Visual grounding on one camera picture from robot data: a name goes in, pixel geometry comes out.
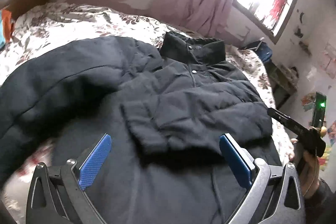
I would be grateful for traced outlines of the person's right hand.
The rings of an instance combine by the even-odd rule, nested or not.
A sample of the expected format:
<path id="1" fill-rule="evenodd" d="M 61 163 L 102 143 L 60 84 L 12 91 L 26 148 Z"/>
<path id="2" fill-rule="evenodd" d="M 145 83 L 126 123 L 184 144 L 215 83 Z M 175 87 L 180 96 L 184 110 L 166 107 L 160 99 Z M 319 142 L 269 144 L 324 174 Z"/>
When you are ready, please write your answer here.
<path id="1" fill-rule="evenodd" d="M 299 175 L 301 191 L 305 199 L 310 199 L 320 185 L 319 162 L 315 156 L 306 150 L 303 151 L 302 160 L 304 165 Z"/>

